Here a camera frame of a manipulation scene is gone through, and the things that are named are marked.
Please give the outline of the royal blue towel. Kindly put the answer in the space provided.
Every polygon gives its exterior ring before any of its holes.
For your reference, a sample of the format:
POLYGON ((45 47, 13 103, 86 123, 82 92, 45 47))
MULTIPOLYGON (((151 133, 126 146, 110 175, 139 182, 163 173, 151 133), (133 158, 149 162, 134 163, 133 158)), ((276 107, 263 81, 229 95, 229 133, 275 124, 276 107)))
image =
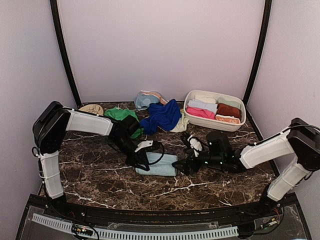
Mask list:
POLYGON ((152 103, 148 108, 149 116, 140 121, 140 126, 146 135, 156 133, 158 127, 165 131, 173 130, 180 118, 181 110, 175 99, 171 99, 167 104, 152 103))

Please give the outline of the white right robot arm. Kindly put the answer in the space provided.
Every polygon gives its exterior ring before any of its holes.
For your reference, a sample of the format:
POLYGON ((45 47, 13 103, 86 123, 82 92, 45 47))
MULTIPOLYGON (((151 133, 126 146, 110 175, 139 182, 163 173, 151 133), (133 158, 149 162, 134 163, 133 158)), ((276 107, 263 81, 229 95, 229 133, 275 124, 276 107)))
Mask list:
POLYGON ((182 139, 193 152, 172 166, 186 176, 198 172, 202 166, 243 173, 262 163, 293 154, 293 160, 264 189, 255 205, 255 213, 260 217, 266 217, 287 192, 320 169, 320 129, 300 118, 294 118, 277 134, 237 150, 232 149, 228 137, 220 132, 212 131, 206 135, 207 151, 202 150, 204 143, 194 136, 186 135, 182 139))

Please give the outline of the cream yellow cloth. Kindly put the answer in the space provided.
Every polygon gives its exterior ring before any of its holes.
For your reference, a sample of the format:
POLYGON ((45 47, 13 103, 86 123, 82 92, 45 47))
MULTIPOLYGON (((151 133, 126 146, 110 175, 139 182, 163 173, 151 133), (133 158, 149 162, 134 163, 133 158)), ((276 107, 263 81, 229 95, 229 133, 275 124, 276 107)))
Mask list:
POLYGON ((180 110, 181 117, 179 118, 175 127, 170 130, 172 133, 181 133, 187 130, 189 119, 186 117, 185 111, 183 109, 180 110))

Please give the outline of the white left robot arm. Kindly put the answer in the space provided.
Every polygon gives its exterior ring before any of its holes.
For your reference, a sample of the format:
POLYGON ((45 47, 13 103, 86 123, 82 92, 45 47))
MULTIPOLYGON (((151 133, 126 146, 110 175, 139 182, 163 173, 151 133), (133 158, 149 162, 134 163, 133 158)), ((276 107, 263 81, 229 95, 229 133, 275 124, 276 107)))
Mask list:
POLYGON ((108 137, 125 154, 125 163, 149 171, 149 161, 144 150, 139 150, 130 135, 137 124, 131 116, 116 120, 99 114, 65 107, 51 102, 32 126, 35 147, 32 153, 38 158, 39 174, 51 203, 51 210, 60 218, 67 218, 70 206, 65 197, 60 177, 59 151, 68 131, 84 132, 108 137))

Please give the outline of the light blue towel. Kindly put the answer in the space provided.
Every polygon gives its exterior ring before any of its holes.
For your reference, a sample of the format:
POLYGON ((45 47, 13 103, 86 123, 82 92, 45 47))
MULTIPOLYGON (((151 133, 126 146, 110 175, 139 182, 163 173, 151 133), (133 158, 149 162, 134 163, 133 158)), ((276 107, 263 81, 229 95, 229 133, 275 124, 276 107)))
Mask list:
POLYGON ((178 157, 176 155, 164 154, 158 163, 149 166, 149 171, 135 168, 135 172, 140 175, 175 177, 177 169, 172 166, 172 163, 177 161, 178 157))

